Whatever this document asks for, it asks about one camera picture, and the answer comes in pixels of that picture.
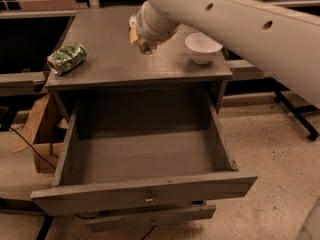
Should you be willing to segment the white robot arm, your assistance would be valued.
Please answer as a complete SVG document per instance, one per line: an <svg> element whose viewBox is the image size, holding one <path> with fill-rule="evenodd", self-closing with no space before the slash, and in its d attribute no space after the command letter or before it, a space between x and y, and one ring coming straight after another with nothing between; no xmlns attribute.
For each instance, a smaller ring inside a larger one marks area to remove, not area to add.
<svg viewBox="0 0 320 240"><path fill-rule="evenodd" d="M181 24L320 107L319 16L256 0L147 0L130 24L130 42L150 54Z"/></svg>

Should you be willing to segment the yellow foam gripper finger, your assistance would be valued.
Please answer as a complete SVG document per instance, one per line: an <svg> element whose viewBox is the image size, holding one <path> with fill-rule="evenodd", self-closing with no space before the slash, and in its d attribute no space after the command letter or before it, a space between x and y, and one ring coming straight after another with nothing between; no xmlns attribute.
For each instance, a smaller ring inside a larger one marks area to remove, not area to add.
<svg viewBox="0 0 320 240"><path fill-rule="evenodd" d="M139 40L139 36L137 34L137 17L135 15L132 15L129 17L129 38L130 38L130 44L132 47L135 47L137 45L137 42Z"/></svg>

